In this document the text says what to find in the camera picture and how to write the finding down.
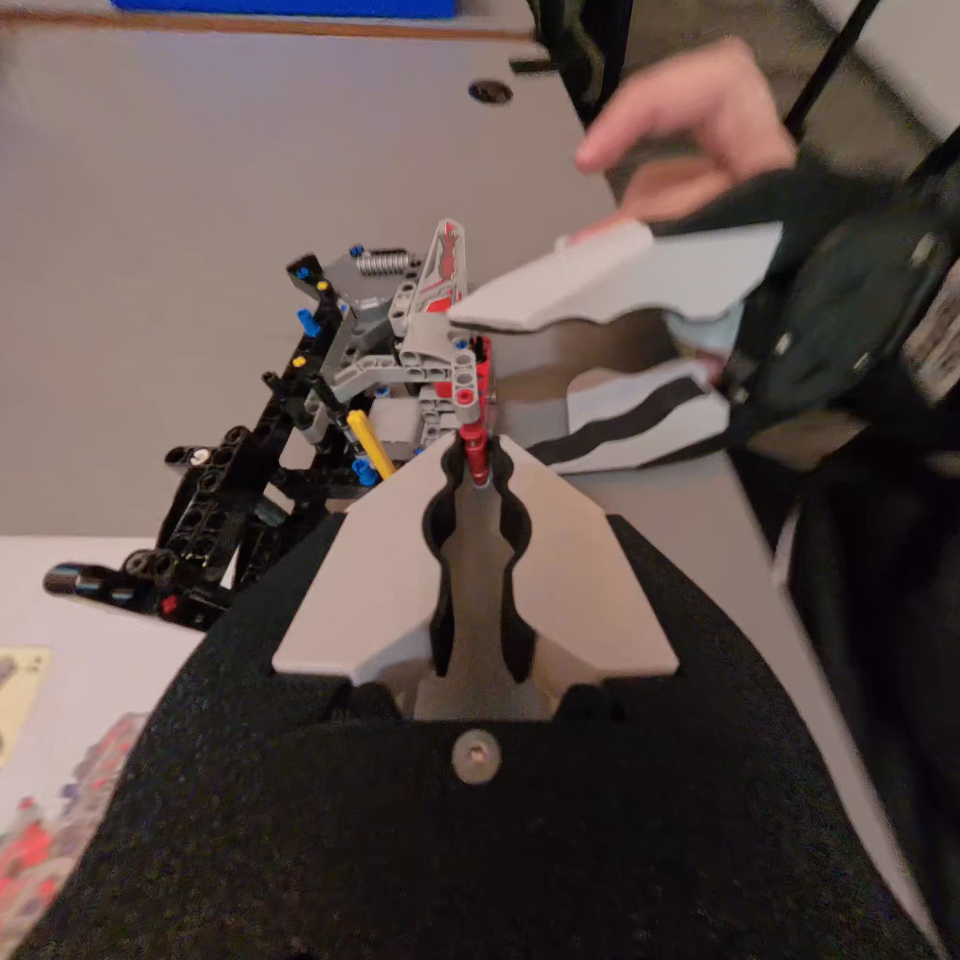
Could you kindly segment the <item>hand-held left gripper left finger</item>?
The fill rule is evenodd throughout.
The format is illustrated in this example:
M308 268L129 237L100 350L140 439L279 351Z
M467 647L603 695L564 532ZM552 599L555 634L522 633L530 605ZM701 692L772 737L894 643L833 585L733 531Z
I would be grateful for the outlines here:
M276 672L356 687L447 674L454 625L442 547L459 485L460 440L446 435L346 510L272 657Z

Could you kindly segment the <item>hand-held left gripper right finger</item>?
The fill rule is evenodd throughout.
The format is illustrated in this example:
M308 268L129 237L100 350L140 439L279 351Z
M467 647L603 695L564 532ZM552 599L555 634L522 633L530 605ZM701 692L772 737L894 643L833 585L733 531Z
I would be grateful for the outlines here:
M606 512L506 436L490 445L511 549L500 635L510 675L536 687L666 677L679 658Z

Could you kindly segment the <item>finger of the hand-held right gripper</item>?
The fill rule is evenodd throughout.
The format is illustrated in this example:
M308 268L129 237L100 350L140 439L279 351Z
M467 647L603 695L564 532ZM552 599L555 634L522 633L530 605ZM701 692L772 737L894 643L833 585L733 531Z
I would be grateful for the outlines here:
M567 320L605 326L645 308L708 322L758 287L782 233L770 222L660 237L644 223L621 222L487 282L447 318L492 332L539 332Z
M730 422L710 365L681 358L635 373L596 368L567 388L568 432L529 447L557 474L648 470L724 450Z

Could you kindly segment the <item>grey red toy truck model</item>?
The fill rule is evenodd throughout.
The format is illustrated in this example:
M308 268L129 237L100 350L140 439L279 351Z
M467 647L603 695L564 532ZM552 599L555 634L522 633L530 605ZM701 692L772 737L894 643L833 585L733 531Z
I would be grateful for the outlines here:
M350 430L366 415L400 468L449 435L472 404L490 423L492 347L450 326L468 292L466 230L442 218L426 254L351 246L323 266L313 253L285 273L315 304L297 312L302 334L281 372L261 378L270 397L252 427L165 455L178 474L153 546L118 569L64 561L45 594L87 601L188 629L209 630L329 515L383 479Z

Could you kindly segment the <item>person's right forearm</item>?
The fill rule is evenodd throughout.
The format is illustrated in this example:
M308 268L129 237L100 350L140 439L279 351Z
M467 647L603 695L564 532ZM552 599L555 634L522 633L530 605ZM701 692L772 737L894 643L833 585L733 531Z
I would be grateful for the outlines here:
M874 210L958 207L958 143L945 142L901 177L843 173L803 156L798 165L754 176L692 213L651 223L655 237L780 223L786 234L818 236Z

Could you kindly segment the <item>person's right hand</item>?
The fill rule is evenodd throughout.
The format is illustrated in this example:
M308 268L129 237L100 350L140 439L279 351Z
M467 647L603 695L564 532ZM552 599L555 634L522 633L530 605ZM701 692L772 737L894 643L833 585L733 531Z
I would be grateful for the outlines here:
M680 136L692 138L696 154L640 165L618 211L564 245L630 219L682 219L755 177L794 168L798 159L752 49L731 37L625 80L586 131L575 164L582 174L605 172L641 142Z

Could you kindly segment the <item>white instruction booklet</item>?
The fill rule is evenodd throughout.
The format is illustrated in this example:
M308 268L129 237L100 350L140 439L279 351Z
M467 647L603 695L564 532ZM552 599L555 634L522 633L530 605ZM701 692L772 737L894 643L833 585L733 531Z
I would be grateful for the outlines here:
M2 958L37 925L100 828L196 630L48 594L62 562L118 568L144 537L4 535Z

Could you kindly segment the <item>person's torso in black hoodie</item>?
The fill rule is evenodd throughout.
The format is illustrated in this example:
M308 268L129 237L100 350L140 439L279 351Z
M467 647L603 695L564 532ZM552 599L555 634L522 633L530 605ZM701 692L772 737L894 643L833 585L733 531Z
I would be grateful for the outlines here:
M959 487L866 430L750 504L950 958L959 949Z

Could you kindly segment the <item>blue storage bin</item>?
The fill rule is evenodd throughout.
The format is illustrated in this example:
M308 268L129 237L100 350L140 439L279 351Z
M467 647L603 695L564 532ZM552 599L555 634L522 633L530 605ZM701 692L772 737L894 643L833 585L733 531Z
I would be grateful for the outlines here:
M132 13L282 18L449 20L457 1L111 1Z

